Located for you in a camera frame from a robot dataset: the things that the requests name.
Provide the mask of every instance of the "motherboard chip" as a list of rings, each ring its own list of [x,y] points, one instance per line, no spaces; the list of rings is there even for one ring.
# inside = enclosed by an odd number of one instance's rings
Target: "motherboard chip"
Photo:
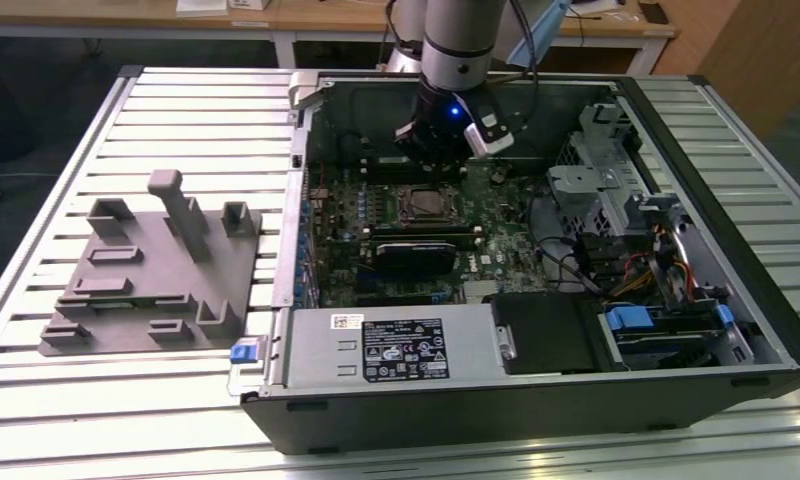
[[[444,216],[444,200],[439,190],[413,190],[409,203],[415,217]]]

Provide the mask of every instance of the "white label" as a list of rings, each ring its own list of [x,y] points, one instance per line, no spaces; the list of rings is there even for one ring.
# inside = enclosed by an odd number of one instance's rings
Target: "white label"
[[[269,27],[269,22],[230,22],[232,27]]]
[[[421,370],[444,370],[448,368],[447,362],[421,363]]]
[[[332,314],[332,329],[340,330],[361,330],[361,322],[364,315],[359,313],[333,313]]]

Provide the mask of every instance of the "power supply label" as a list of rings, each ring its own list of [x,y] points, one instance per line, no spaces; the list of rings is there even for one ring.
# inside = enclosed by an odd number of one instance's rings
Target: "power supply label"
[[[440,318],[361,322],[361,347],[371,383],[451,377]]]

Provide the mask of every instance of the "sticker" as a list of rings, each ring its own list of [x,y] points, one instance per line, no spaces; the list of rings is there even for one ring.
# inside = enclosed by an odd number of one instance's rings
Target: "sticker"
[[[266,28],[266,27],[269,27],[269,23],[268,22],[230,22],[230,26],[232,27],[260,27],[260,28]]]
[[[360,324],[368,382],[451,378],[440,318]]]
[[[364,321],[364,315],[357,313],[333,313],[331,319],[332,329],[340,330],[359,330],[361,328],[361,322]]]

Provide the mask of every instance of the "capacitor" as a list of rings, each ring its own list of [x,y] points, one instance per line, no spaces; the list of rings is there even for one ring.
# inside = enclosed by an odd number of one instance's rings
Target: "capacitor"
[[[500,171],[496,171],[492,176],[489,176],[489,183],[495,186],[503,185],[505,181],[507,176]]]

